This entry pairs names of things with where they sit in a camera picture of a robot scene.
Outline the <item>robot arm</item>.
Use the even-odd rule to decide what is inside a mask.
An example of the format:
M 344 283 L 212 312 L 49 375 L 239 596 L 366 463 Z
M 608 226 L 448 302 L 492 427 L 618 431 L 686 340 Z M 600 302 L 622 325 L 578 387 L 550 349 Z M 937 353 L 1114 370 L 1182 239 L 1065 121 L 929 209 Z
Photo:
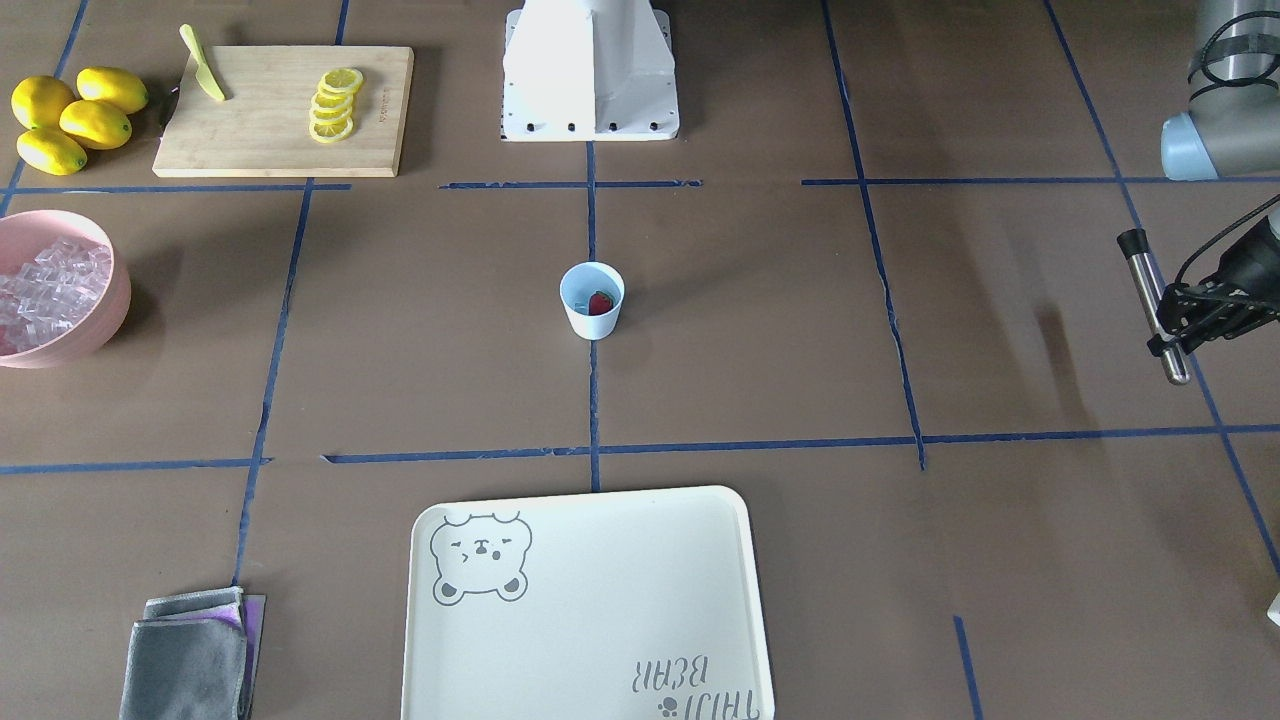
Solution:
M 1275 1 L 1202 1 L 1188 64 L 1187 110 L 1166 119 L 1160 156 L 1170 181 L 1220 181 L 1279 164 L 1279 19 Z M 1149 351 L 1190 354 L 1277 320 L 1277 200 L 1197 283 L 1185 261 L 1157 306 Z

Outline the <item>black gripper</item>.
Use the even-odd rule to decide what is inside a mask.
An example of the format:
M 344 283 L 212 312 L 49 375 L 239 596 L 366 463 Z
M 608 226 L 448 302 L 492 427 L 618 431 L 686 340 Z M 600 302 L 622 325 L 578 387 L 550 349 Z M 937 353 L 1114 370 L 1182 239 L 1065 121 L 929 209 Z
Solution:
M 1175 281 L 1165 286 L 1156 306 L 1160 332 L 1147 341 L 1149 354 L 1160 356 L 1178 347 L 1185 354 L 1215 340 L 1235 340 L 1277 320 L 1279 238 L 1277 217 L 1267 215 L 1226 249 L 1216 269 L 1196 284 L 1184 281 L 1185 270 L 1243 224 L 1243 219 L 1220 231 L 1184 261 Z

